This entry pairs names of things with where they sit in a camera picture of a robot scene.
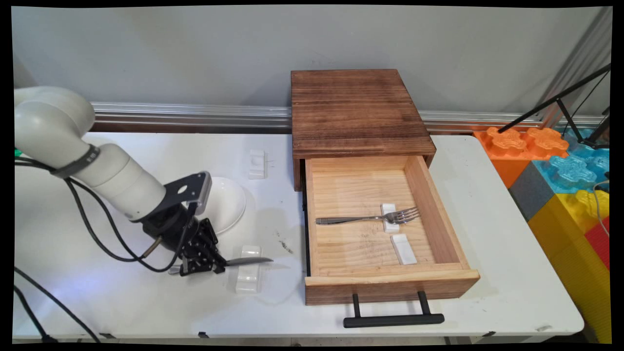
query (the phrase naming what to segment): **gray foam block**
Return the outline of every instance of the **gray foam block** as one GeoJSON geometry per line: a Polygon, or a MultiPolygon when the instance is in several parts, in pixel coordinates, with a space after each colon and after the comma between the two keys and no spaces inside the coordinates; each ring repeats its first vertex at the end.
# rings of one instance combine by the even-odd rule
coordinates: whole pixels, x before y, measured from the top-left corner
{"type": "Polygon", "coordinates": [[[555,195],[535,162],[529,162],[509,192],[527,222],[555,195]]]}

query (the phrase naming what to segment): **wooden box top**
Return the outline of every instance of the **wooden box top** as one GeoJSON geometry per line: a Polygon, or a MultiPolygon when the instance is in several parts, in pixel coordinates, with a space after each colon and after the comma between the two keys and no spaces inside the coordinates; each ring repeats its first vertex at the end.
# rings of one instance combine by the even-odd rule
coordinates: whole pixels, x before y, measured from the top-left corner
{"type": "Polygon", "coordinates": [[[396,69],[292,71],[293,158],[433,156],[396,69]]]}

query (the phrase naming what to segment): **wooden cabinet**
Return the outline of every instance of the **wooden cabinet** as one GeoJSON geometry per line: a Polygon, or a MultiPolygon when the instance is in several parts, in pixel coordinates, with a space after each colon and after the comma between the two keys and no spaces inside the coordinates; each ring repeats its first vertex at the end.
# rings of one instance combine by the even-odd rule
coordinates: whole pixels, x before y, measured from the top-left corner
{"type": "Polygon", "coordinates": [[[436,149],[396,70],[293,71],[293,172],[304,191],[306,304],[460,297],[479,279],[428,170],[436,149]],[[383,223],[317,217],[418,206],[401,225],[418,261],[400,265],[383,223]]]}

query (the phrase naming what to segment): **blue foam block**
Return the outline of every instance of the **blue foam block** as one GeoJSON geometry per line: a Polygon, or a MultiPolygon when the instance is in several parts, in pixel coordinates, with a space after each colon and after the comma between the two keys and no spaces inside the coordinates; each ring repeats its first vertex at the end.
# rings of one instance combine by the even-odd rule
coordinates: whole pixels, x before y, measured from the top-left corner
{"type": "Polygon", "coordinates": [[[596,184],[596,173],[587,168],[587,163],[579,157],[570,155],[567,158],[553,156],[548,161],[531,161],[548,186],[555,194],[576,194],[584,189],[589,192],[596,184]]]}
{"type": "MultiPolygon", "coordinates": [[[[583,138],[589,137],[593,130],[579,129],[583,138]]],[[[592,149],[585,144],[579,144],[574,131],[568,130],[563,138],[570,144],[568,154],[579,157],[587,164],[587,169],[596,173],[595,182],[606,180],[605,172],[609,171],[609,149],[592,149]]]]}

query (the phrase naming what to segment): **knife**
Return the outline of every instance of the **knife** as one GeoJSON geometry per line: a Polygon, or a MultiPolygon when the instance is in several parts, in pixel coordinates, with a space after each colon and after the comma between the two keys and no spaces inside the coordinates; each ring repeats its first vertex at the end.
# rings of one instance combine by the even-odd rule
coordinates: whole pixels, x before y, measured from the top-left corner
{"type": "MultiPolygon", "coordinates": [[[[237,265],[248,265],[248,264],[260,264],[264,262],[272,262],[272,259],[267,257],[242,257],[240,259],[233,259],[225,262],[227,267],[237,266],[237,265]]],[[[182,265],[174,265],[169,268],[168,273],[171,275],[179,274],[180,268],[182,265]]]]}

